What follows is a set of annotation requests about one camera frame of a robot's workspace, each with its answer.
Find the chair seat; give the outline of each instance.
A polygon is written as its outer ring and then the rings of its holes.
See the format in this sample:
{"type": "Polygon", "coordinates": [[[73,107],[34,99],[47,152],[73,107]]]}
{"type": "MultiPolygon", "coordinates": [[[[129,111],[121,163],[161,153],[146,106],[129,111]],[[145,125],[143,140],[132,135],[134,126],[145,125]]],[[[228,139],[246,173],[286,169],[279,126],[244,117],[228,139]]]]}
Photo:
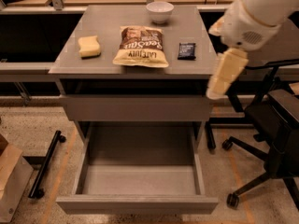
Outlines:
{"type": "Polygon", "coordinates": [[[253,123],[259,133],[270,138],[267,142],[272,142],[276,138],[279,124],[283,120],[268,102],[249,105],[245,109],[245,116],[253,123]]]}

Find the open drawer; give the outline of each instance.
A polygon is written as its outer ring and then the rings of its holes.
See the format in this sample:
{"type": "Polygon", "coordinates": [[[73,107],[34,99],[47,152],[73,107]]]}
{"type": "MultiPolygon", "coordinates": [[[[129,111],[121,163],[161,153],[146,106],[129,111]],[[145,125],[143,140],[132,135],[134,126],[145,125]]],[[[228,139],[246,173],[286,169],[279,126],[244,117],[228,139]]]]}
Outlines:
{"type": "Polygon", "coordinates": [[[73,193],[58,197],[68,214],[211,213],[188,122],[95,122],[73,193]]]}

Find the caster wheel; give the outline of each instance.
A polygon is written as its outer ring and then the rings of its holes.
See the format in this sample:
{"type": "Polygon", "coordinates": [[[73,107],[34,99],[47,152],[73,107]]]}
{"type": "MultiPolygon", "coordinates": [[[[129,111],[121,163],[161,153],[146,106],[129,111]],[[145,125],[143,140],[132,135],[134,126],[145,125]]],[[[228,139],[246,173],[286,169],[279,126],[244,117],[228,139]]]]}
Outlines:
{"type": "Polygon", "coordinates": [[[63,135],[60,135],[59,142],[64,143],[66,141],[66,138],[63,135]]]}
{"type": "Polygon", "coordinates": [[[38,192],[37,192],[37,194],[36,194],[36,197],[37,197],[37,199],[40,199],[44,195],[45,195],[45,191],[43,189],[39,189],[38,192]]]}
{"type": "Polygon", "coordinates": [[[228,206],[236,208],[239,204],[239,197],[231,193],[227,196],[226,203],[228,206]]]}
{"type": "Polygon", "coordinates": [[[222,147],[225,150],[229,150],[233,145],[233,142],[229,141],[228,139],[226,139],[223,143],[222,143],[222,147]]]}

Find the drawer front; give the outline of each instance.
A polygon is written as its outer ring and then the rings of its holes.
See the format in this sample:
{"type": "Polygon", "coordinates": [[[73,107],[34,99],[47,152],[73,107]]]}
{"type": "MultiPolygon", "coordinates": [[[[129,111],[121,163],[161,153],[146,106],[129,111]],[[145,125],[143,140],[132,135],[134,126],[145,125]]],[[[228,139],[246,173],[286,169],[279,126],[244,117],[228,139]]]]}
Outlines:
{"type": "Polygon", "coordinates": [[[111,124],[89,131],[67,214],[209,214],[192,127],[186,122],[111,124]]]}
{"type": "Polygon", "coordinates": [[[207,121],[211,107],[201,96],[61,96],[77,121],[207,121]]]}

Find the gray tabletop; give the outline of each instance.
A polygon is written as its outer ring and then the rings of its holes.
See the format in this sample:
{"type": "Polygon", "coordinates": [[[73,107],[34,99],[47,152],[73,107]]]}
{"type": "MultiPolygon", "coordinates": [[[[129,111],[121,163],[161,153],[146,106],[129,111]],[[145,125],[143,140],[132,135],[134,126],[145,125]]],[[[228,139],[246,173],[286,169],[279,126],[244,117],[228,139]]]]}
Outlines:
{"type": "Polygon", "coordinates": [[[209,77],[214,70],[215,50],[196,6],[175,6],[168,23],[152,23],[146,6],[89,6],[73,34],[69,37],[51,74],[127,75],[142,77],[159,75],[196,75],[209,77]],[[167,68],[127,67],[112,63],[121,43],[121,26],[142,25],[161,28],[167,68]],[[81,59],[78,39],[98,35],[102,53],[99,57],[81,59]],[[196,43],[195,61],[178,60],[180,42],[196,43]]]}

